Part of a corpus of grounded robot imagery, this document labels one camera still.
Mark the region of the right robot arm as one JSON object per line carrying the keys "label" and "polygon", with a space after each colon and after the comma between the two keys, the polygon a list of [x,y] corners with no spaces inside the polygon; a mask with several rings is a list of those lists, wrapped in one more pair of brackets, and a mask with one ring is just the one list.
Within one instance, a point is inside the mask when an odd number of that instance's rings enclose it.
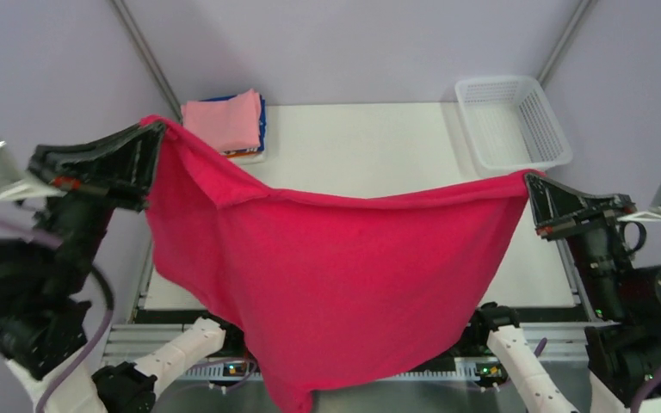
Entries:
{"label": "right robot arm", "polygon": [[525,176],[538,236],[564,241],[599,324],[584,329],[593,412],[661,412],[661,264],[636,268],[646,225],[661,222],[661,183],[643,211]]}

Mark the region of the white plastic basket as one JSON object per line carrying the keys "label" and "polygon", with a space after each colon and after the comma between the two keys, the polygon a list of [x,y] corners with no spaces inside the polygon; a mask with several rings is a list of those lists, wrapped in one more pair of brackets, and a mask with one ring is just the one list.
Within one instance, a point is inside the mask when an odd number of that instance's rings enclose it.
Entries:
{"label": "white plastic basket", "polygon": [[474,77],[454,86],[473,167],[482,177],[569,164],[573,152],[540,83],[528,76]]}

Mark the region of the orange folded t shirt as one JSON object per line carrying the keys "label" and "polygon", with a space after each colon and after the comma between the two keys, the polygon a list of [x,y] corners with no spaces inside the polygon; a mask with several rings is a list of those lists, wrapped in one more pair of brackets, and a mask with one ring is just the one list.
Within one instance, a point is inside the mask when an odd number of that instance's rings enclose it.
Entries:
{"label": "orange folded t shirt", "polygon": [[257,155],[262,155],[262,151],[249,151],[249,150],[241,150],[241,151],[224,151],[222,152],[222,155],[227,158],[235,158],[235,157],[255,157]]}

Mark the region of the white folded t shirt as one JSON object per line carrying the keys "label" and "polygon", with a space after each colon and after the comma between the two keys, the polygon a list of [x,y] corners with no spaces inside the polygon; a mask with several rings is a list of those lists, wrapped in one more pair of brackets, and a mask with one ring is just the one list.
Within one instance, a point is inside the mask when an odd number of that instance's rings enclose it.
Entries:
{"label": "white folded t shirt", "polygon": [[262,163],[266,160],[266,155],[257,155],[255,157],[235,157],[235,158],[227,158],[231,162],[235,163],[236,165],[249,165],[249,164],[256,164],[256,163]]}

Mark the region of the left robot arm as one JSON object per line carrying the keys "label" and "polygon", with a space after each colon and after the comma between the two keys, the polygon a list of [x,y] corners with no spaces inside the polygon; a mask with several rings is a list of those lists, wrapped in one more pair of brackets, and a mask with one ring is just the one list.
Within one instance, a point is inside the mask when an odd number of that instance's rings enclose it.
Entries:
{"label": "left robot arm", "polygon": [[149,412],[160,395],[241,332],[200,318],[153,353],[91,372],[114,291],[95,265],[117,209],[142,212],[166,125],[152,121],[82,145],[40,145],[21,169],[0,139],[0,201],[41,198],[34,225],[0,218],[0,355],[37,412]]}

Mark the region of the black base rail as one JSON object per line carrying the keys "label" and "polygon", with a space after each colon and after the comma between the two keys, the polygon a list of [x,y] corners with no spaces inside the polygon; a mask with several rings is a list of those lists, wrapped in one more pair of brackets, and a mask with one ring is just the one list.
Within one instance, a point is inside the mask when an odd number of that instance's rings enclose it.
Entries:
{"label": "black base rail", "polygon": [[[534,308],[518,307],[515,309],[517,320],[520,323],[572,323],[586,322],[584,308],[581,305],[571,308]],[[234,324],[213,315],[207,310],[142,310],[134,313],[135,324],[191,324],[197,318],[210,318],[226,331],[224,347],[216,353],[218,357],[242,357],[250,359],[254,355],[248,350],[244,341],[244,332]],[[483,348],[485,333],[474,321],[467,324],[464,332],[453,347],[448,348],[436,357],[414,367],[416,372],[445,372],[453,371],[460,365],[460,357],[485,357],[491,351]]]}

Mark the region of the crimson red t shirt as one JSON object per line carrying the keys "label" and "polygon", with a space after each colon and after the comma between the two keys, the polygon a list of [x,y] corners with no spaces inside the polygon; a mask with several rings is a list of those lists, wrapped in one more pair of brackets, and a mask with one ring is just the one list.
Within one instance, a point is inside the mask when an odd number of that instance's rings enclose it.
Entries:
{"label": "crimson red t shirt", "polygon": [[244,332],[284,412],[452,347],[528,204],[521,171],[374,199],[271,188],[172,120],[141,125],[165,129],[155,268]]}

